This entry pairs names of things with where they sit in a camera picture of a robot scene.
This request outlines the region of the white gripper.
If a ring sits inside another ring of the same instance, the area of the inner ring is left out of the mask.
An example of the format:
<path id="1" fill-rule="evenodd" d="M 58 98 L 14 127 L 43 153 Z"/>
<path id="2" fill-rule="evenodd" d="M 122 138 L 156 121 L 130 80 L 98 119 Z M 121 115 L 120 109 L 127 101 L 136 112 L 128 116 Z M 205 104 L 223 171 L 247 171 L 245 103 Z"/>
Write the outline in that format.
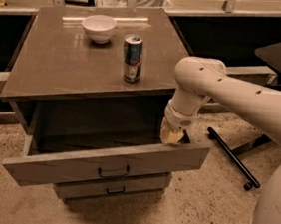
<path id="1" fill-rule="evenodd" d="M 167 102 L 166 108 L 164 109 L 164 118 L 161 121 L 160 128 L 160 141 L 164 144 L 171 145 L 179 143 L 184 137 L 183 130 L 186 130 L 192 126 L 197 113 L 191 114 L 178 112 L 172 105 L 172 100 Z"/>

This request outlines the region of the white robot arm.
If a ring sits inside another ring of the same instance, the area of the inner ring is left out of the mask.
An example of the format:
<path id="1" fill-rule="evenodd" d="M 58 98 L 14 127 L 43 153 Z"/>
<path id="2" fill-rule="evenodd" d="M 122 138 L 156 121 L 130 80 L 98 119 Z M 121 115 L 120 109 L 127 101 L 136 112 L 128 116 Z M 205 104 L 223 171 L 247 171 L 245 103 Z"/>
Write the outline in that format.
<path id="1" fill-rule="evenodd" d="M 160 140 L 175 144 L 201 106 L 214 99 L 281 145 L 281 92 L 229 77 L 219 60 L 186 57 L 175 66 L 177 89 L 166 108 Z M 251 224 L 281 224 L 281 165 L 269 178 Z"/>

